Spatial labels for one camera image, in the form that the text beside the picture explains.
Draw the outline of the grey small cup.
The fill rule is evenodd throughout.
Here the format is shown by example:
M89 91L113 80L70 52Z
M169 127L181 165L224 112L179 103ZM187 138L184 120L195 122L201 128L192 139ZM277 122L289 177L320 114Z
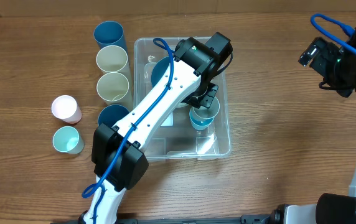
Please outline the grey small cup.
M220 102L217 97L215 97L209 108L201 106L200 108L192 107L190 110L190 115L194 120L205 121L216 117L220 110Z

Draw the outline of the light blue small cup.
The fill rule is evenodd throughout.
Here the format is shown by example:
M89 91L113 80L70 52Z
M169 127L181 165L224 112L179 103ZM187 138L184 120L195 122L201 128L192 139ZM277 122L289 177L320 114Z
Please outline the light blue small cup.
M191 125L194 129L198 131L205 130L214 121L214 118L206 119L204 121L199 121L194 119L193 115L194 115L194 110L190 109L189 118L190 118Z

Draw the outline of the dark blue bowl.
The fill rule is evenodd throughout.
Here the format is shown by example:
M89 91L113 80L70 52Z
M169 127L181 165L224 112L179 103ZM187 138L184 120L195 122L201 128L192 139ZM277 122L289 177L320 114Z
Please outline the dark blue bowl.
M169 70L170 60L169 57L164 57L155 65L151 74L151 85L155 87L159 80L163 77L166 71Z

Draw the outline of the pink small cup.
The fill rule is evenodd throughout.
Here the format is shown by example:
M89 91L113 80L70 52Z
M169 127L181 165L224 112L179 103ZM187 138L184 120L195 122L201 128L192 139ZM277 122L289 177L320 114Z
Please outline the pink small cup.
M78 123L82 118L77 101L70 95L61 95L54 99L51 112L56 118L69 124Z

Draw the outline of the mint green small cup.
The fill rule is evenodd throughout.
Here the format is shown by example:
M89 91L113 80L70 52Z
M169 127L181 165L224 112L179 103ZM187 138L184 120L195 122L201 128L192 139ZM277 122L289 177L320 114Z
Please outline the mint green small cup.
M53 136L52 144L56 151L67 154L79 154L85 146L83 138L73 126L58 129Z

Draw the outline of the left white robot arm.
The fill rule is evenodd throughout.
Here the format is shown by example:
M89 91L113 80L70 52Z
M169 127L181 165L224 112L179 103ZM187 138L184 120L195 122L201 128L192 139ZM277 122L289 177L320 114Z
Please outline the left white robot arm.
M179 103L209 108L213 99L212 79L231 63L230 39L215 33L206 43L193 37L171 49L162 38L154 44L167 51L169 66L156 86L126 116L112 127L100 124L93 135L91 160L96 182L82 193L92 203L79 223L115 223L126 190L132 189L149 167L143 153L156 132Z

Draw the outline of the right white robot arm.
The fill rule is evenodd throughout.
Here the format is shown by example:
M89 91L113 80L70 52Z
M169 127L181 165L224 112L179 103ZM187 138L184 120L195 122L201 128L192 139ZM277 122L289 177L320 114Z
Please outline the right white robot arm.
M348 97L356 92L356 39L338 47L318 37L300 56L322 75L320 88ZM322 194L310 205L280 205L262 223L356 223L356 166L347 195Z

